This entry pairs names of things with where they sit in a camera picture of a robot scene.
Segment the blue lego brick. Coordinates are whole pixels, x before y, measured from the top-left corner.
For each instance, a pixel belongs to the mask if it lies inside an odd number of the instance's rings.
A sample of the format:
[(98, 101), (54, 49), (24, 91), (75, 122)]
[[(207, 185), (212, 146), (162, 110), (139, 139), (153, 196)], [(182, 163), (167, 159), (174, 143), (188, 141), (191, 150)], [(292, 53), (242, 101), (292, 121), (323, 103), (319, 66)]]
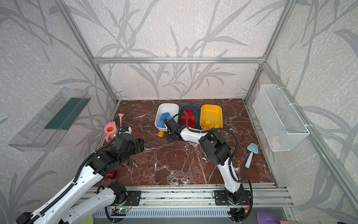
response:
[(170, 117), (170, 114), (169, 113), (163, 113), (161, 114), (161, 118), (167, 118), (167, 117)]
[(159, 127), (159, 128), (165, 128), (165, 127), (166, 127), (166, 125), (165, 125), (165, 120), (164, 120), (164, 119), (160, 119), (160, 120), (159, 120), (158, 127)]

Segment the small red lego brick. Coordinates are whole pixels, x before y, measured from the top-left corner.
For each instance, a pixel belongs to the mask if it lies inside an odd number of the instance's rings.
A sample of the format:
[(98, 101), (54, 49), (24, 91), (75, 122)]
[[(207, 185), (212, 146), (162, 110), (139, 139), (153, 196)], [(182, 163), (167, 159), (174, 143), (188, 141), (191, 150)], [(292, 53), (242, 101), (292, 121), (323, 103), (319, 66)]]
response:
[(196, 121), (196, 118), (195, 118), (194, 116), (190, 116), (189, 119), (190, 119), (191, 122), (195, 122), (195, 121)]

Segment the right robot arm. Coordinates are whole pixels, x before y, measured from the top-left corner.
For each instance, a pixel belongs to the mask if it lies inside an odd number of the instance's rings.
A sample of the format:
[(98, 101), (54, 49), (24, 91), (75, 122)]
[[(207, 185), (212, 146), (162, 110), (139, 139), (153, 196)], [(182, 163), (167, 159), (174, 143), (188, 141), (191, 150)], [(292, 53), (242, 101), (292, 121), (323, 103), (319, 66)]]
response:
[[(213, 128), (210, 130), (192, 129), (188, 126), (179, 125), (174, 119), (165, 120), (165, 125), (168, 129), (166, 137), (169, 142), (189, 141), (200, 144), (209, 161), (218, 167), (224, 181), (228, 200), (231, 204), (237, 205), (241, 200), (245, 200), (252, 205), (253, 192), (251, 181), (248, 177), (244, 177), (244, 179), (248, 180), (250, 187), (250, 194), (248, 197), (245, 197), (243, 180), (238, 179), (232, 164), (239, 146), (238, 138), (233, 131), (226, 128)], [(229, 132), (234, 136), (235, 149), (233, 153), (231, 153), (231, 147), (220, 131)]]

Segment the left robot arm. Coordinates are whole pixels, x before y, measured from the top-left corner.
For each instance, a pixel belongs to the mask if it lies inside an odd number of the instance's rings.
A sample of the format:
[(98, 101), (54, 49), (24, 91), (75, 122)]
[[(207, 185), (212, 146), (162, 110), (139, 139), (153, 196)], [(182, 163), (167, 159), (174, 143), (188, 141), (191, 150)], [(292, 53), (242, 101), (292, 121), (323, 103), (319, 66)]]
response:
[(18, 224), (75, 224), (99, 209), (121, 204), (128, 198), (126, 188), (119, 182), (109, 184), (93, 198), (75, 206), (75, 203), (95, 183), (116, 170), (132, 155), (144, 151), (144, 140), (131, 134), (131, 128), (117, 131), (114, 139), (90, 154), (80, 165), (75, 177), (47, 203), (33, 212), (24, 212)]

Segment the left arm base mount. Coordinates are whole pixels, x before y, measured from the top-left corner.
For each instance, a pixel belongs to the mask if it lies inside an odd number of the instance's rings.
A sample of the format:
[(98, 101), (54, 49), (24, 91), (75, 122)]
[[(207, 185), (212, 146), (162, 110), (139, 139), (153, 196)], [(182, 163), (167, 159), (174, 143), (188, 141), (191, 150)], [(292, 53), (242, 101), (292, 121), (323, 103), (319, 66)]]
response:
[(121, 206), (139, 206), (142, 191), (127, 191), (127, 198), (121, 203)]

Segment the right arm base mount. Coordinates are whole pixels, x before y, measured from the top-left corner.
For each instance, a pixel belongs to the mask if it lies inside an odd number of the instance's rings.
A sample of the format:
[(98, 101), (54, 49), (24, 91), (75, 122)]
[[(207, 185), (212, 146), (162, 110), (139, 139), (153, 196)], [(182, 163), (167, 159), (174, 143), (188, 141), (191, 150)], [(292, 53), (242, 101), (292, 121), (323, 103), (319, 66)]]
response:
[(249, 190), (244, 190), (241, 198), (238, 202), (232, 203), (228, 198), (228, 194), (225, 190), (215, 190), (212, 193), (212, 196), (217, 206), (250, 206), (252, 202), (252, 195)]

